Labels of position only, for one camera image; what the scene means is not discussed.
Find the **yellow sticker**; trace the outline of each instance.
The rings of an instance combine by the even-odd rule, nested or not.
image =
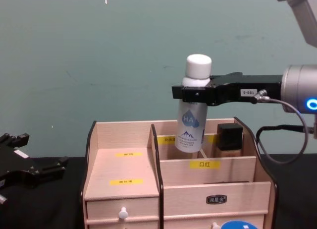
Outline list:
[[[191,161],[191,169],[218,169],[220,168],[220,161]]]
[[[128,184],[141,184],[143,183],[143,179],[122,179],[122,180],[112,180],[110,181],[110,185],[128,185]]]
[[[209,135],[208,136],[208,142],[215,143],[218,139],[218,135]]]
[[[158,144],[174,144],[175,136],[158,136]]]
[[[123,157],[123,156],[141,156],[142,152],[126,152],[126,153],[116,153],[115,156]]]

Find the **black table surface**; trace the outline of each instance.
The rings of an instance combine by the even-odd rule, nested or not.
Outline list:
[[[275,155],[285,160],[291,155]],[[39,164],[56,158],[37,158]],[[276,229],[317,229],[317,154],[303,155],[299,161],[279,166],[265,160],[279,186]],[[8,198],[0,207],[0,229],[82,229],[79,189],[84,158],[70,158],[62,180],[34,189],[13,186],[0,191]]]

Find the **white bottle cap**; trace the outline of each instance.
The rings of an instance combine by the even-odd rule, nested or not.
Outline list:
[[[211,75],[211,58],[202,54],[187,57],[186,76],[193,79],[207,79]]]

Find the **small sticker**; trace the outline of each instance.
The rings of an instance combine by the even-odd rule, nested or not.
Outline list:
[[[220,168],[220,161],[191,161],[191,169],[218,169]]]
[[[110,185],[128,185],[128,184],[142,184],[143,179],[122,179],[122,180],[112,180]]]
[[[4,184],[5,184],[5,179],[3,179],[3,180],[0,181],[0,188],[3,187]]]
[[[24,152],[22,152],[20,150],[15,150],[14,152],[23,158],[29,158],[29,156],[27,154],[25,154]]]
[[[173,144],[175,143],[175,136],[158,136],[158,144]]]
[[[208,142],[215,143],[217,141],[217,135],[208,135],[207,136]],[[158,136],[158,144],[174,144],[175,143],[175,136]]]
[[[116,153],[115,156],[123,157],[123,156],[141,156],[142,152],[128,152],[128,153]]]
[[[209,135],[208,142],[215,143],[218,140],[218,135]]]
[[[252,97],[257,94],[257,89],[240,89],[241,97]]]
[[[206,200],[207,204],[222,204],[227,202],[226,195],[212,195],[208,196]]]

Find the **white drawer knob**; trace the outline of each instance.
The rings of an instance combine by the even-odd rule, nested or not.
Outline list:
[[[220,226],[217,223],[212,224],[212,229],[220,229]]]
[[[128,212],[125,207],[121,208],[121,211],[119,212],[119,218],[120,219],[126,219],[128,217]]]

